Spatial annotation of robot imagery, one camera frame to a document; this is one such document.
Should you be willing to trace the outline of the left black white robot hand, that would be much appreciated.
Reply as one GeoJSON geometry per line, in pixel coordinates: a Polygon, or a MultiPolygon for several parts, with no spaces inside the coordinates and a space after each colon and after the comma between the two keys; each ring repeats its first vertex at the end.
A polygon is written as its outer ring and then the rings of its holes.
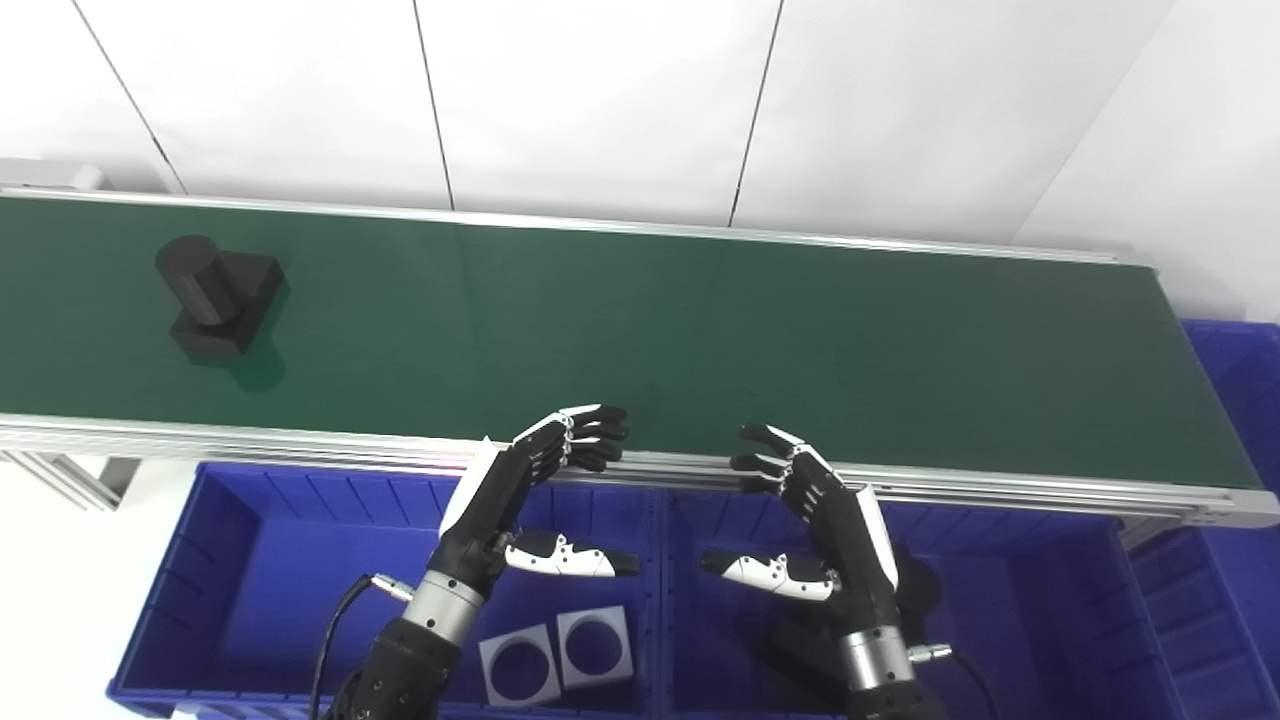
{"type": "Polygon", "coordinates": [[[636,577],[639,557],[571,541],[561,530],[518,528],[532,488],[564,468],[604,471],[622,457],[627,413],[589,404],[562,407],[508,445],[485,439],[454,489],[428,570],[492,596],[500,574],[515,568],[553,577],[636,577]]]}

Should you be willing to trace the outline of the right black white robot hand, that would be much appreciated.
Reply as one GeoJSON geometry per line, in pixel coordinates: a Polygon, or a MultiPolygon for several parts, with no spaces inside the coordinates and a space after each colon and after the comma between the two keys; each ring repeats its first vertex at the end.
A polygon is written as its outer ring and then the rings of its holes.
{"type": "Polygon", "coordinates": [[[837,637],[883,638],[900,625],[897,564],[870,486],[852,488],[805,439],[768,424],[746,424],[744,439],[764,454],[740,454],[745,495],[772,495],[806,528],[813,552],[795,559],[707,548],[703,571],[792,600],[823,603],[837,637]]]}

